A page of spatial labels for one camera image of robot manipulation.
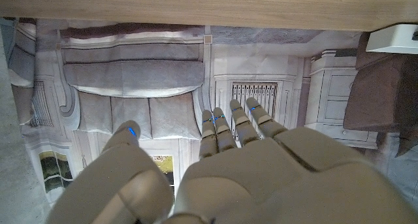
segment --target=robot finger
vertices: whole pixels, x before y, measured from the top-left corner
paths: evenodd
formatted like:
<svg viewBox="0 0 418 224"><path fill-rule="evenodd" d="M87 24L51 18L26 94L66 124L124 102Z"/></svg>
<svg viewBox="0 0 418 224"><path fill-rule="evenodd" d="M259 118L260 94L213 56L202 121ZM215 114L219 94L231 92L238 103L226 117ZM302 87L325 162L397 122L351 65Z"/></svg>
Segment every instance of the robot finger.
<svg viewBox="0 0 418 224"><path fill-rule="evenodd" d="M249 121L246 113L242 109L241 104L233 99L229 103L231 111L233 112L233 118L236 125L236 132L238 133L238 139L241 146L244 147L248 142L259 140L259 136L255 131L253 124Z"/></svg>
<svg viewBox="0 0 418 224"><path fill-rule="evenodd" d="M251 115L265 137L274 138L277 134L287 130L284 126L274 121L253 97L247 99L246 103Z"/></svg>
<svg viewBox="0 0 418 224"><path fill-rule="evenodd" d="M202 113L202 140L199 159L210 157L217 152L216 131L212 113L209 110L204 110Z"/></svg>
<svg viewBox="0 0 418 224"><path fill-rule="evenodd" d="M236 142L225 119L225 115L219 107L214 109L214 122L216 126L216 138L219 152L237 148Z"/></svg>

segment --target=gray floor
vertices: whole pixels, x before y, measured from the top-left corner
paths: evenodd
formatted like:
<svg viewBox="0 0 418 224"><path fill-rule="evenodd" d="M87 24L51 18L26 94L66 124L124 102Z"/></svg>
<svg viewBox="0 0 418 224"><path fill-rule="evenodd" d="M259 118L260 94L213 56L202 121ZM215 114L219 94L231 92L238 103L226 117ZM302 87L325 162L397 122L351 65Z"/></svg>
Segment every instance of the gray floor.
<svg viewBox="0 0 418 224"><path fill-rule="evenodd" d="M43 223L50 209L23 144L0 36L0 223Z"/></svg>

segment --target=robotic hand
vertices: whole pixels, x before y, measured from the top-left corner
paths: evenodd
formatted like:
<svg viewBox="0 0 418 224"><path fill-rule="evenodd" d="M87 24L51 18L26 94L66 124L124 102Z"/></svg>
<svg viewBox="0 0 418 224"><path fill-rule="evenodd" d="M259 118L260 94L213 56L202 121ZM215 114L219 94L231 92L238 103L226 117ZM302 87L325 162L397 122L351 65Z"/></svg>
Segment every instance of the robotic hand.
<svg viewBox="0 0 418 224"><path fill-rule="evenodd" d="M120 126L68 186L47 223L418 223L414 209L359 153L307 128L288 131L257 103L231 110L237 148L220 108L202 115L200 161L178 188L139 148L139 126Z"/></svg>

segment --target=white cabinet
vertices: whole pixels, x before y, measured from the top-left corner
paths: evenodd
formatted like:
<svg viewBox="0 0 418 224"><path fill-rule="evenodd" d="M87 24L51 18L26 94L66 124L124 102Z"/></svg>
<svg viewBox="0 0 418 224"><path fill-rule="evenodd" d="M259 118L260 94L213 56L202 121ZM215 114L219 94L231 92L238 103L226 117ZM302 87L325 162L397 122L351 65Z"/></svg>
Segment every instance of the white cabinet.
<svg viewBox="0 0 418 224"><path fill-rule="evenodd" d="M342 127L357 70L355 57L336 57L325 51L311 66L311 84L305 127L315 129L347 146L377 149L377 132Z"/></svg>

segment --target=blue led light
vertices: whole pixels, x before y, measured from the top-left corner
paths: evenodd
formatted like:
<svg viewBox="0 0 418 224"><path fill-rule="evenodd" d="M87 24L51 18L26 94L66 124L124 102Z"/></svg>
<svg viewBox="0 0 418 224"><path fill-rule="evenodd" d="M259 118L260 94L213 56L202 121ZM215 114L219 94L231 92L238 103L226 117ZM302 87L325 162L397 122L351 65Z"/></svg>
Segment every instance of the blue led light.
<svg viewBox="0 0 418 224"><path fill-rule="evenodd" d="M137 136L137 134L135 134L135 131L131 127L129 127L128 129L130 130L130 132L132 133L132 135Z"/></svg>

